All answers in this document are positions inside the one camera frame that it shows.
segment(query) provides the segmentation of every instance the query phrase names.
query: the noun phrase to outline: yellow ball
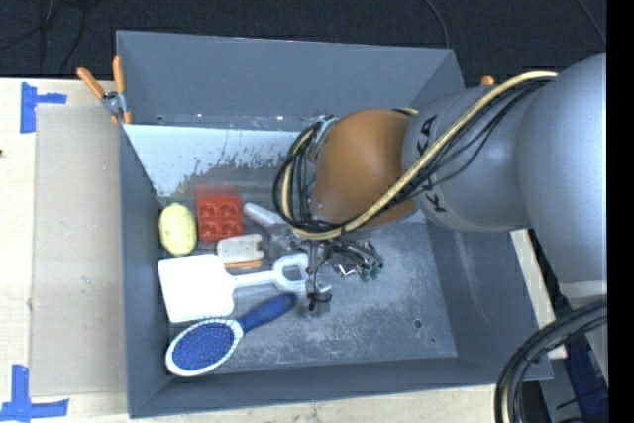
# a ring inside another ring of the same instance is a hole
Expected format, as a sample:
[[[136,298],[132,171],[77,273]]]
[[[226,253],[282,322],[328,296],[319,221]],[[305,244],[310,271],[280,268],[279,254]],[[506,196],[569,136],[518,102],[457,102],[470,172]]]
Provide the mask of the yellow ball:
[[[179,203],[172,203],[160,212],[158,233],[162,245],[174,256],[189,254],[198,241],[194,214]]]

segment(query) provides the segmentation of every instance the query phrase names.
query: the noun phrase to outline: blue brush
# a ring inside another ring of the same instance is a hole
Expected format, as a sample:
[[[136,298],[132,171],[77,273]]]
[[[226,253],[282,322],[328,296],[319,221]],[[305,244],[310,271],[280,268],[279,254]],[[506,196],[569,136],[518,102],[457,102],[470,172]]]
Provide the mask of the blue brush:
[[[297,305],[297,295],[280,294],[240,319],[205,319],[182,331],[169,345],[165,364],[185,377],[207,373],[227,361],[248,331],[270,323]]]

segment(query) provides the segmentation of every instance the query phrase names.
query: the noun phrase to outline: blue handle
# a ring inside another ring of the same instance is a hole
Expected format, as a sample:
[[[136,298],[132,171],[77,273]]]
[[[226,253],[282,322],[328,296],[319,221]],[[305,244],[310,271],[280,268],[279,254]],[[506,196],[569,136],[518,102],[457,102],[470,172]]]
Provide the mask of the blue handle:
[[[297,295],[294,292],[285,292],[265,301],[255,309],[247,312],[238,319],[243,331],[247,333],[263,324],[270,323],[297,305]]]

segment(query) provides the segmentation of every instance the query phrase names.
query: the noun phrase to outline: red lego brick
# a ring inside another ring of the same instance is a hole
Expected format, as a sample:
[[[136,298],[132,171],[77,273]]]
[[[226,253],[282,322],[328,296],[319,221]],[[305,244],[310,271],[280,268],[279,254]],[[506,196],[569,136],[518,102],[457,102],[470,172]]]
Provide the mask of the red lego brick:
[[[198,238],[209,244],[243,234],[238,196],[213,196],[196,199]]]

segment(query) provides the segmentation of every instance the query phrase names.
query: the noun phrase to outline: gray bin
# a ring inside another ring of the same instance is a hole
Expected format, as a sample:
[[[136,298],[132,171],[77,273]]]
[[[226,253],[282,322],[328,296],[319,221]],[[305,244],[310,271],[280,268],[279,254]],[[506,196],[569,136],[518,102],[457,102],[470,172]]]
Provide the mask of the gray bin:
[[[329,314],[300,305],[243,339],[214,374],[171,375],[163,360],[178,328],[157,270],[166,203],[193,208],[196,186],[215,185],[270,206],[280,147],[311,118],[419,108],[464,84],[448,50],[119,32],[117,53],[134,115],[119,132],[132,417],[495,383],[537,330],[508,234],[457,233],[418,213],[376,237],[378,281],[331,274]],[[237,145],[223,143],[236,134]],[[265,296],[236,295],[236,315]],[[529,378],[551,375],[542,361]]]

